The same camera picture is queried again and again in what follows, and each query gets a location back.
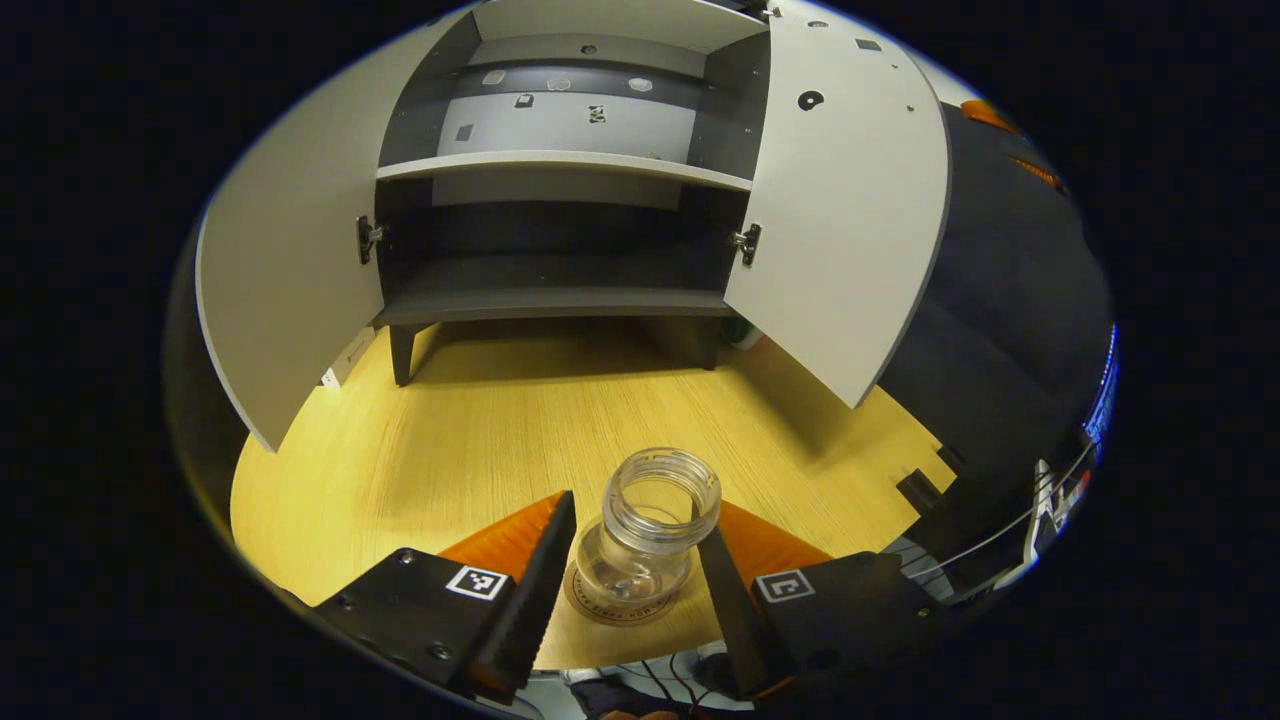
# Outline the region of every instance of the cabinet door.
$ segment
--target cabinet door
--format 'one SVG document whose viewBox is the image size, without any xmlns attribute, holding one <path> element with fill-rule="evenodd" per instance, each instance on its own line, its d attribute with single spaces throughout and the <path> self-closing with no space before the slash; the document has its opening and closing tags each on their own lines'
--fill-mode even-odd
<svg viewBox="0 0 1280 720">
<path fill-rule="evenodd" d="M 769 6 L 782 17 L 769 20 L 768 106 L 742 225 L 762 233 L 751 266 L 735 260 L 724 301 L 856 406 L 933 265 L 946 127 L 890 38 L 809 3 Z"/>
<path fill-rule="evenodd" d="M 317 87 L 209 201 L 196 250 L 200 322 L 227 395 L 270 451 L 383 307 L 376 259 L 360 263 L 356 219 L 376 222 L 378 155 L 401 90 L 465 15 L 410 32 Z"/>
</svg>

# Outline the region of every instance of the clear plastic jar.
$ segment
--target clear plastic jar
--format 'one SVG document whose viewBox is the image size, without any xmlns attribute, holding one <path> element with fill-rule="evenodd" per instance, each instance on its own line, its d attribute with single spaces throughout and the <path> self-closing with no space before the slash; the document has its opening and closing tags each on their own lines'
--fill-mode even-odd
<svg viewBox="0 0 1280 720">
<path fill-rule="evenodd" d="M 653 447 L 627 457 L 579 542 L 586 593 L 605 607 L 637 609 L 680 589 L 689 551 L 716 527 L 719 502 L 716 473 L 689 452 Z"/>
</svg>

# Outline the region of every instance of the small sticker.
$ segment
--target small sticker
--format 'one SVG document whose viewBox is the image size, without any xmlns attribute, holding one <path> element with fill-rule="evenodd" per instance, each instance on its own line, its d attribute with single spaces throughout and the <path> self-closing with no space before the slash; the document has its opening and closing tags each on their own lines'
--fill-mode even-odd
<svg viewBox="0 0 1280 720">
<path fill-rule="evenodd" d="M 813 585 L 809 584 L 809 579 L 800 570 L 760 575 L 755 579 L 755 584 L 760 587 L 760 593 L 769 602 L 785 602 L 814 594 Z"/>
<path fill-rule="evenodd" d="M 502 573 L 490 573 L 489 570 L 481 570 L 479 568 L 465 565 L 461 570 L 458 570 L 457 575 L 453 575 L 449 584 L 444 585 L 444 589 L 465 594 L 467 597 L 477 597 L 484 601 L 490 601 L 498 597 L 498 591 L 502 589 L 502 585 L 506 582 L 507 575 L 503 575 Z"/>
</svg>

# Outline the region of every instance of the cable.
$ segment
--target cable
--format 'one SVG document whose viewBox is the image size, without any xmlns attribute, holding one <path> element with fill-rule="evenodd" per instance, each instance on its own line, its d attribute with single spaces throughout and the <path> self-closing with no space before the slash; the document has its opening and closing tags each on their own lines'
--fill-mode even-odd
<svg viewBox="0 0 1280 720">
<path fill-rule="evenodd" d="M 617 667 L 618 670 L 626 670 L 627 673 L 631 673 L 636 678 L 652 678 L 653 676 L 653 674 L 645 675 L 644 673 L 637 673 L 632 667 L 627 667 L 626 665 L 613 665 L 613 667 Z M 658 679 L 659 680 L 675 680 L 675 678 L 663 678 L 662 675 L 658 675 Z"/>
<path fill-rule="evenodd" d="M 689 683 L 686 683 L 684 680 L 684 678 L 681 678 L 680 675 L 676 674 L 676 653 L 675 652 L 672 652 L 671 653 L 671 659 L 667 660 L 667 669 L 671 670 L 671 676 L 675 678 L 676 682 L 680 683 L 681 685 L 684 685 L 685 689 L 689 692 L 689 705 L 690 705 L 689 716 L 692 717 L 694 712 L 698 711 L 698 698 L 694 697 L 694 688 L 689 687 Z"/>
<path fill-rule="evenodd" d="M 653 674 L 653 669 L 649 667 L 649 664 L 641 660 L 640 665 L 644 665 L 644 669 L 649 673 L 649 676 L 653 678 L 653 682 L 658 683 L 658 687 L 662 688 L 662 694 L 667 696 L 667 700 L 669 700 L 671 702 L 676 702 L 676 698 L 671 697 L 671 693 L 667 692 L 667 685 L 662 684 L 662 680 L 658 679 L 658 675 Z"/>
<path fill-rule="evenodd" d="M 1079 464 L 1084 460 L 1084 456 L 1088 455 L 1091 450 L 1093 450 L 1093 445 L 1094 445 L 1094 442 L 1089 442 L 1089 445 L 1085 446 L 1084 451 L 1080 452 L 1080 455 L 1075 459 L 1075 462 L 1071 462 L 1071 468 L 1068 469 L 1068 471 L 1062 473 L 1062 477 L 1057 480 L 1057 487 L 1055 487 L 1053 489 L 1051 489 L 1050 495 L 1053 495 L 1053 492 L 1056 492 L 1059 487 L 1062 487 L 1062 483 L 1065 483 L 1066 479 L 1071 477 L 1071 473 L 1074 473 L 1075 468 L 1079 466 Z M 1047 477 L 1047 475 L 1050 475 L 1050 471 L 1041 473 L 1039 475 L 1046 475 Z M 974 551 L 982 548 L 987 543 L 989 543 L 989 542 L 995 541 L 996 538 L 998 538 L 1000 536 L 1007 533 L 1009 530 L 1011 530 L 1014 527 L 1016 527 L 1019 523 L 1021 523 L 1027 518 L 1030 518 L 1032 512 L 1036 511 L 1036 502 L 1039 498 L 1041 491 L 1044 489 L 1046 487 L 1048 487 L 1050 482 L 1051 480 L 1044 480 L 1043 484 L 1038 484 L 1038 487 L 1036 488 L 1036 493 L 1032 495 L 1032 503 L 1033 505 L 1027 510 L 1027 512 L 1023 512 L 1021 515 L 1019 515 L 1012 523 L 1005 525 L 1001 530 L 996 532 L 996 534 L 991 536 L 989 538 L 979 542 L 978 544 L 970 547 L 969 550 L 966 550 L 966 551 L 964 551 L 964 552 L 961 552 L 959 555 L 954 555 L 954 556 L 948 557 L 946 560 L 946 562 L 938 562 L 933 568 L 928 568 L 925 570 L 920 570 L 919 573 L 911 573 L 906 578 L 909 580 L 914 580 L 915 578 L 919 578 L 920 575 L 928 575 L 929 573 L 932 573 L 934 570 L 941 570 L 942 568 L 946 568 L 947 565 L 955 562 L 956 560 L 960 560 L 961 557 L 969 555 L 970 552 L 974 552 Z"/>
</svg>

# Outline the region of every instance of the table surface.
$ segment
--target table surface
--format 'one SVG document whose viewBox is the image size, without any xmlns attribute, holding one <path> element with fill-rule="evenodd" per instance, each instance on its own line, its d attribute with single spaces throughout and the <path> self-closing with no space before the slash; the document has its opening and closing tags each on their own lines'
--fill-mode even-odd
<svg viewBox="0 0 1280 720">
<path fill-rule="evenodd" d="M 397 388 L 387 329 L 342 388 L 316 388 L 278 454 L 250 438 L 232 491 L 236 543 L 319 605 L 399 547 L 439 552 L 561 489 L 579 528 L 630 454 L 673 446 L 723 497 L 842 556 L 881 551 L 915 519 L 896 483 L 945 491 L 940 443 L 878 387 L 856 410 L 768 338 L 673 365 L 631 319 L 447 323 L 421 333 Z M 577 542 L 570 551 L 576 552 Z M 561 594 L 535 667 L 603 666 L 721 637 L 701 573 L 643 628 L 589 621 Z"/>
</svg>

